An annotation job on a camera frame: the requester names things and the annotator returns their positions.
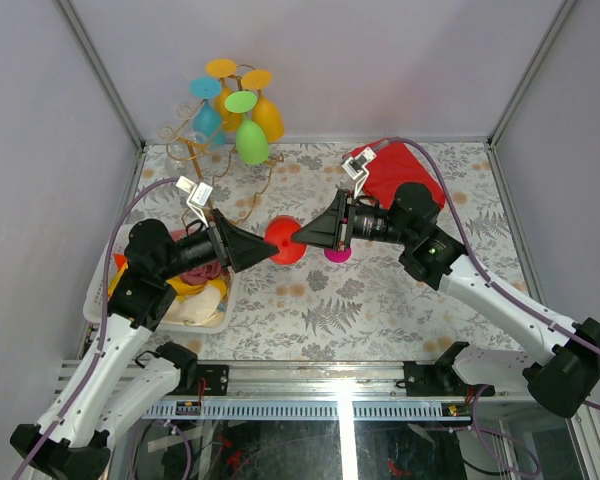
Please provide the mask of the red plastic wine glass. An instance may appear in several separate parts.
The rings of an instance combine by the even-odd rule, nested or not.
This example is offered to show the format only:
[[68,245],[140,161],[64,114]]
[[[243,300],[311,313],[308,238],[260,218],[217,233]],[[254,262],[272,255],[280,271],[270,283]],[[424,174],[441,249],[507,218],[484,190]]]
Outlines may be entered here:
[[306,246],[292,239],[300,229],[301,224],[288,215],[277,216],[269,222],[264,239],[278,248],[278,253],[271,257],[274,263],[291,265],[304,256]]

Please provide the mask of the magenta plastic wine glass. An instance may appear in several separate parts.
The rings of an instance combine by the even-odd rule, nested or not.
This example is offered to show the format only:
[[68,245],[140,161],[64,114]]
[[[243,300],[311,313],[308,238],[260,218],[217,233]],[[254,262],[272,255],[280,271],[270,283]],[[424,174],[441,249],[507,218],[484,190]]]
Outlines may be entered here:
[[351,257],[352,249],[350,247],[344,250],[325,249],[323,253],[330,262],[340,264],[346,262]]

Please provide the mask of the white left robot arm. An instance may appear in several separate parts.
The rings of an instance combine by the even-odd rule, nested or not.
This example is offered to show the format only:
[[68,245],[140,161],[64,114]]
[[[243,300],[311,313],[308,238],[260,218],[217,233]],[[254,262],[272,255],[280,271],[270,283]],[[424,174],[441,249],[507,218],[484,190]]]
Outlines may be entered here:
[[123,389],[116,385],[175,301],[170,279],[212,262],[241,272],[278,253],[219,210],[212,218],[211,227],[180,240],[156,219],[131,228],[127,269],[103,305],[96,339],[49,409],[11,435],[24,466],[53,479],[98,479],[116,444],[153,404],[197,387],[196,355],[173,342],[158,347]]

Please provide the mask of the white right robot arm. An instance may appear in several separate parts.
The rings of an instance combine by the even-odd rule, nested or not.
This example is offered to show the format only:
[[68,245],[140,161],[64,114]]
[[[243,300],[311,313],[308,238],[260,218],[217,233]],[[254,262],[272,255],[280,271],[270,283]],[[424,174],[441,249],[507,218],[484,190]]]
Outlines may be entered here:
[[387,209],[338,190],[331,205],[293,234],[296,243],[342,250],[352,240],[397,244],[406,273],[447,294],[494,323],[523,353],[479,363],[463,347],[436,369],[438,387],[458,394],[470,384],[512,386],[524,382],[534,400],[562,418],[574,416],[600,380],[600,322],[559,314],[486,270],[468,246],[437,225],[438,203],[420,183],[400,185]]

